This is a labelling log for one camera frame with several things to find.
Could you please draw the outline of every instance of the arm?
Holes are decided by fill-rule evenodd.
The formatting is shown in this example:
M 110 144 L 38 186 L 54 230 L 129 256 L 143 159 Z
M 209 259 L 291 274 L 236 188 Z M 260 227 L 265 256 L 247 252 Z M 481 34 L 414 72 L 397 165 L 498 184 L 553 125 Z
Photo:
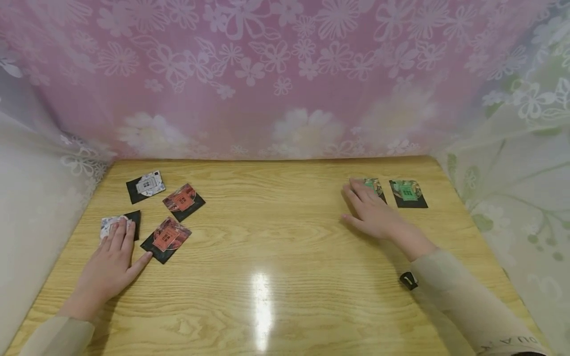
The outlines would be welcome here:
M 113 225 L 109 236 L 85 265 L 73 294 L 55 317 L 34 331 L 21 356 L 80 355 L 91 340 L 93 321 L 99 311 L 131 284 L 152 258 L 152 253 L 147 252 L 130 267 L 134 222 L 127 231 L 126 220 L 121 219 Z
M 478 355 L 514 355 L 545 349 L 526 326 L 450 253 L 438 249 L 416 226 L 388 207 L 360 180 L 344 192 L 358 218 L 343 219 L 362 232 L 392 241 L 412 263 L 412 274 Z

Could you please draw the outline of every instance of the finger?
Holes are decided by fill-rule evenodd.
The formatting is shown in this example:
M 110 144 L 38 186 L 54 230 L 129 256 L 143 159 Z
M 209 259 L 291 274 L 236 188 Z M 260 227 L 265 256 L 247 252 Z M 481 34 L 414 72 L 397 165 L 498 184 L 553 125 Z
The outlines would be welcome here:
M 355 192 L 352 191 L 351 186 L 349 184 L 343 185 L 344 194 L 347 196 L 348 200 L 351 201 L 351 204 L 354 208 L 360 207 L 362 205 L 362 201 Z
M 374 188 L 369 187 L 369 186 L 364 186 L 364 191 L 366 192 L 366 195 L 368 196 L 368 198 L 370 198 L 371 201 L 373 202 L 377 202 L 378 201 L 378 193 L 376 193 L 376 191 L 374 190 Z
M 118 227 L 119 223 L 114 223 L 113 225 L 111 225 L 111 229 L 109 231 L 107 239 L 105 240 L 105 243 L 101 243 L 101 245 L 103 245 L 101 251 L 109 251 L 109 249 L 111 248 L 111 241 L 113 240 L 113 236 L 115 235 L 115 232 L 117 232 Z
M 123 245 L 121 246 L 121 251 L 133 252 L 133 246 L 135 245 L 135 229 L 136 223 L 129 220 L 131 223 L 125 234 L 125 239 L 123 240 Z
M 352 189 L 355 191 L 356 195 L 360 198 L 361 201 L 368 203 L 372 202 L 370 196 L 366 193 L 366 186 L 364 185 L 362 179 L 351 178 L 350 183 Z
M 127 271 L 125 272 L 125 287 L 127 285 L 129 285 L 130 283 L 132 283 L 132 281 L 135 280 L 135 278 L 141 274 L 141 272 L 143 271 L 143 269 L 145 268 L 145 266 L 150 262 L 150 260 L 152 259 L 152 252 L 147 252 L 144 255 L 142 255 L 135 263 L 133 263 L 133 265 L 127 269 Z
M 117 231 L 113 235 L 111 241 L 111 250 L 119 251 L 121 246 L 123 245 L 123 240 L 125 239 L 125 230 L 127 229 L 127 220 L 125 218 L 121 218 L 119 220 L 119 227 Z
M 354 216 L 349 215 L 349 214 L 342 214 L 342 218 L 344 221 L 346 221 L 350 225 L 352 225 L 352 226 L 356 227 L 358 230 L 364 232 L 365 223 L 362 220 L 357 219 Z
M 108 238 L 109 238 L 109 236 L 105 236 L 104 238 L 101 239 L 101 241 L 99 241 L 99 246 L 97 247 L 97 249 L 93 253 L 94 256 L 98 255 L 99 252 L 101 252 L 101 250 L 103 249 L 103 246 L 105 245 L 105 242 L 107 242 Z

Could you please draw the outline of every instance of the table surface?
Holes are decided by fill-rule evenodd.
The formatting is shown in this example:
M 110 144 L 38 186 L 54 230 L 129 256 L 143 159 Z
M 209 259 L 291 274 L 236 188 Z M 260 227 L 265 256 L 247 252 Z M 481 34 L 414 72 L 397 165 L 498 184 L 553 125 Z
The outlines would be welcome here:
M 131 205 L 125 182 L 159 169 L 166 191 Z M 450 322 L 398 282 L 409 267 L 388 242 L 348 229 L 348 177 L 415 179 L 428 209 L 398 209 L 454 253 L 544 341 L 508 278 L 429 157 L 334 161 L 119 161 L 97 188 L 7 355 L 53 316 L 99 243 L 101 218 L 142 211 L 141 240 L 190 183 L 206 204 L 191 237 L 101 313 L 88 355 L 471 354 Z M 135 246 L 134 259 L 144 253 Z

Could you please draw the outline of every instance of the hand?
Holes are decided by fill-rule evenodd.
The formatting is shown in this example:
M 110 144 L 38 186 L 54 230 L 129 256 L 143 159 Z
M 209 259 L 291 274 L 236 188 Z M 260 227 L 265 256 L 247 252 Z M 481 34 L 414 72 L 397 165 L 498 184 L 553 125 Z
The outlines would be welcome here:
M 131 266 L 135 222 L 131 222 L 128 231 L 126 226 L 125 218 L 113 224 L 109 236 L 101 241 L 83 268 L 73 294 L 58 315 L 93 321 L 103 305 L 131 284 L 149 263 L 152 252 L 145 253 Z
M 350 225 L 377 239 L 389 239 L 410 262 L 437 250 L 419 228 L 386 205 L 362 179 L 351 178 L 350 185 L 345 184 L 343 190 L 359 216 L 343 214 Z
M 349 214 L 342 214 L 342 218 L 365 234 L 377 239 L 394 239 L 414 228 L 386 205 L 372 188 L 365 186 L 362 179 L 351 178 L 343 190 L 358 218 Z

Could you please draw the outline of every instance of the green card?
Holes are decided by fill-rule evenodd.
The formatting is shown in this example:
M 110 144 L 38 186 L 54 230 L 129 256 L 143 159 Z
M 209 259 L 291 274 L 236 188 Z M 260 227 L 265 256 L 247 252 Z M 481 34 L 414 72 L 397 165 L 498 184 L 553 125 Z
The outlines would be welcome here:
M 372 188 L 384 203 L 386 203 L 386 196 L 384 195 L 384 190 L 382 189 L 378 178 L 364 178 L 364 185 Z
M 428 204 L 416 181 L 393 180 L 390 187 L 399 208 L 427 208 Z

